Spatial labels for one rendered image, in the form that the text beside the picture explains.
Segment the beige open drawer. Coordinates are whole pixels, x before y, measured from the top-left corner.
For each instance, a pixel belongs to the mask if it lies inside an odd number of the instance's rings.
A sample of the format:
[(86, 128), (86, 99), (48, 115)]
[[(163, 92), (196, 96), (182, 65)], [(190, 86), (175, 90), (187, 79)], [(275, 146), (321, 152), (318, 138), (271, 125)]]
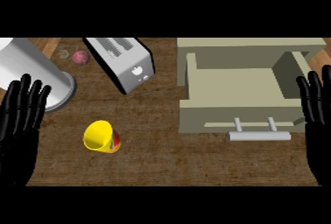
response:
[(181, 101), (181, 133), (224, 133), (235, 129), (268, 130), (268, 120), (283, 131), (305, 130), (296, 78), (309, 65), (300, 52), (286, 52), (268, 68), (200, 69), (187, 56), (187, 93)]

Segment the white cylindrical appliance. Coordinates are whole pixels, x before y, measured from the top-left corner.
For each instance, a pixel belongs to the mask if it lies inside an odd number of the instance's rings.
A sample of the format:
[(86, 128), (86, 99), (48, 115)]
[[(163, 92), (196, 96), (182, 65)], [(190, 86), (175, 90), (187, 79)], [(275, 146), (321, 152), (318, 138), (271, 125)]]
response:
[(31, 75), (31, 81), (42, 80), (52, 87), (46, 112), (61, 110), (77, 92), (74, 76), (58, 68), (29, 38), (0, 38), (0, 88), (8, 90), (11, 81), (24, 74)]

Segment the yellow cup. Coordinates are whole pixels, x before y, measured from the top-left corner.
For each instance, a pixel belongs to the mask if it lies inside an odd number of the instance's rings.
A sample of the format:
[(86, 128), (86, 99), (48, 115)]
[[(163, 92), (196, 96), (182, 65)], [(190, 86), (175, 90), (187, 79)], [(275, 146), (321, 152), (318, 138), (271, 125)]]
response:
[(92, 151), (105, 153), (114, 153), (120, 149), (120, 134), (108, 121), (95, 121), (88, 126), (83, 144)]

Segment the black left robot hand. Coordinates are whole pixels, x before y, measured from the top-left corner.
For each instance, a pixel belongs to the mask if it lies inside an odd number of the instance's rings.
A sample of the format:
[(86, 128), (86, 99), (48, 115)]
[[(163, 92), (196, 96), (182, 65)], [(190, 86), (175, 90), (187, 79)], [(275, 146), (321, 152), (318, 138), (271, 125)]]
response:
[(23, 187), (37, 164), (39, 130), (52, 87), (26, 73), (0, 103), (0, 187)]

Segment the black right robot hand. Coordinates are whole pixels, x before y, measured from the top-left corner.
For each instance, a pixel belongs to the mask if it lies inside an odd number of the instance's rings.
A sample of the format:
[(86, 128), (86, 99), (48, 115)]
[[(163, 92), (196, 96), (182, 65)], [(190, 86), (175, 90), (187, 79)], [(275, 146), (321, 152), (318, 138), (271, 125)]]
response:
[(323, 67), (323, 78), (315, 71), (299, 76), (305, 113), (306, 159), (317, 183), (331, 187), (331, 65)]

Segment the beige cabinet body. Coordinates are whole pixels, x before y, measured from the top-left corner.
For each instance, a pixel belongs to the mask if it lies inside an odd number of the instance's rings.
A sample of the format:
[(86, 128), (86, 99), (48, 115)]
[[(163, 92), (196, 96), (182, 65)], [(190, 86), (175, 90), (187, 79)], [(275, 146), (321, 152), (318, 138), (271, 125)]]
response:
[(187, 84), (187, 56), (200, 69), (271, 68), (286, 52), (309, 61), (327, 43), (323, 38), (178, 38), (178, 85)]

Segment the red round fruit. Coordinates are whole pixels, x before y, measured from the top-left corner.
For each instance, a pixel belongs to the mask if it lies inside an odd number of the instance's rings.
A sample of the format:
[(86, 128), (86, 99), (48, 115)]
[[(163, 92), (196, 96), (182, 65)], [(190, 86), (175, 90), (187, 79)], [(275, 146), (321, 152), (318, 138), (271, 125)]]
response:
[(89, 52), (85, 50), (79, 50), (73, 54), (73, 61), (79, 65), (86, 65), (91, 61)]

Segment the silver toaster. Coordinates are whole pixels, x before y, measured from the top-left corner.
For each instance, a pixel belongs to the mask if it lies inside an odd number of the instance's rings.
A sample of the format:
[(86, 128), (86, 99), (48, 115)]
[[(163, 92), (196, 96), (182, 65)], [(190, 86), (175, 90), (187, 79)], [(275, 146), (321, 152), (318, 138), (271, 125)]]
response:
[(83, 38), (119, 91), (126, 95), (156, 74), (153, 52), (138, 38)]

